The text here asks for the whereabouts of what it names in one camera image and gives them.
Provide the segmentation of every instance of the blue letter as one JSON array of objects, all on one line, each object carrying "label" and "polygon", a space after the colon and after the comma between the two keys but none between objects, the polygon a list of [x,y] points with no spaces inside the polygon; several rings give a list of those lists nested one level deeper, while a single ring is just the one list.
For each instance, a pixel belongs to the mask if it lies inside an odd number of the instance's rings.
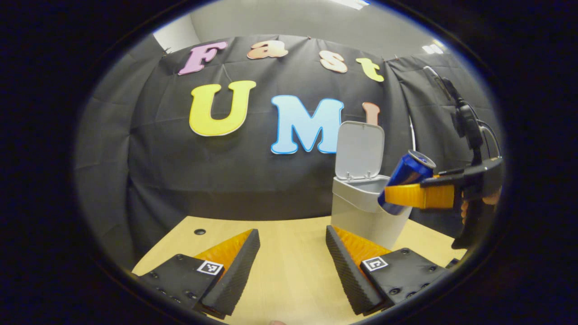
[{"label": "blue letter", "polygon": [[322,99],[313,116],[309,115],[296,96],[275,96],[271,98],[271,103],[277,106],[279,113],[277,142],[271,146],[273,153],[291,154],[297,151],[297,143],[293,142],[292,138],[293,129],[305,151],[310,152],[313,149],[315,140],[323,129],[323,136],[317,149],[323,153],[337,152],[337,132],[341,125],[342,102],[337,99]]}]

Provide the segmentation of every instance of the can lid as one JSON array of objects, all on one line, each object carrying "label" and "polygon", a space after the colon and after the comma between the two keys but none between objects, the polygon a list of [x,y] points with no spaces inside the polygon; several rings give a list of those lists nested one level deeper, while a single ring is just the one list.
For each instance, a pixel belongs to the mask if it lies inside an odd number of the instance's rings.
[{"label": "can lid", "polygon": [[435,162],[431,159],[429,159],[426,155],[422,154],[421,152],[417,152],[415,150],[410,149],[409,150],[409,154],[415,159],[417,160],[420,164],[434,169],[435,168]]},{"label": "can lid", "polygon": [[345,121],[339,127],[335,175],[339,179],[371,179],[379,174],[385,132],[378,125]]}]

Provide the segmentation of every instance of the table surface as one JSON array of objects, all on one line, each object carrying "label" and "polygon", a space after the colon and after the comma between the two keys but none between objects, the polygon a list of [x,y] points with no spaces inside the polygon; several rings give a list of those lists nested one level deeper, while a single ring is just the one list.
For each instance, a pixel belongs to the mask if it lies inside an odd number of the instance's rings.
[{"label": "table surface", "polygon": [[[369,316],[355,315],[325,244],[331,217],[281,221],[236,221],[186,217],[164,236],[132,270],[143,275],[176,254],[195,256],[220,242],[255,228],[261,248],[247,285],[228,324],[268,325],[280,320],[296,324],[351,324]],[[196,229],[203,235],[195,235]],[[391,250],[409,248],[445,267],[462,258],[453,239],[408,220]]]}]

